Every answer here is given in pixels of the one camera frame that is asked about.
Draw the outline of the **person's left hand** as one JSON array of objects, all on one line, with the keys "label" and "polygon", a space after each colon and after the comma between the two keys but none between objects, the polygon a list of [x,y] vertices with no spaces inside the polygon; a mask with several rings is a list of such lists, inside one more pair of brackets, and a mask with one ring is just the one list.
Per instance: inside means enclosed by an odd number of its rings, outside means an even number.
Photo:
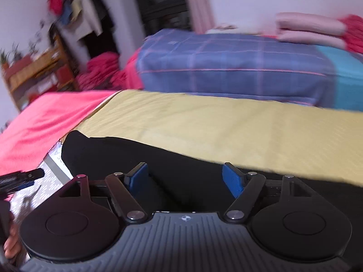
[{"label": "person's left hand", "polygon": [[15,267],[20,267],[25,262],[26,251],[19,237],[18,225],[10,220],[9,237],[4,244],[4,255]]}]

